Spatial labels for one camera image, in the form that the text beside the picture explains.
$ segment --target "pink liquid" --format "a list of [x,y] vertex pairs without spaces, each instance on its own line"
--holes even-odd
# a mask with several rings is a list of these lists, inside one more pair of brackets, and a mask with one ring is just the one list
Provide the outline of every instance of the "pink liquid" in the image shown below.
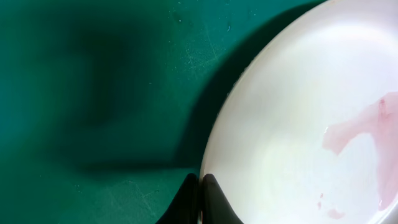
[[392,203],[398,192],[398,92],[386,94],[354,119],[329,126],[323,147],[338,155],[361,133],[373,137],[379,155],[377,191],[381,211]]
[[328,216],[332,219],[338,220],[340,218],[343,218],[346,214],[344,214],[343,212],[337,212],[336,209],[331,209],[328,212]]

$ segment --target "green surface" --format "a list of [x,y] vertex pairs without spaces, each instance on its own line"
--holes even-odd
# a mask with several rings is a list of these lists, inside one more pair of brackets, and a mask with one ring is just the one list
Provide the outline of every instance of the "green surface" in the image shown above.
[[154,223],[304,3],[1,1],[0,223]]

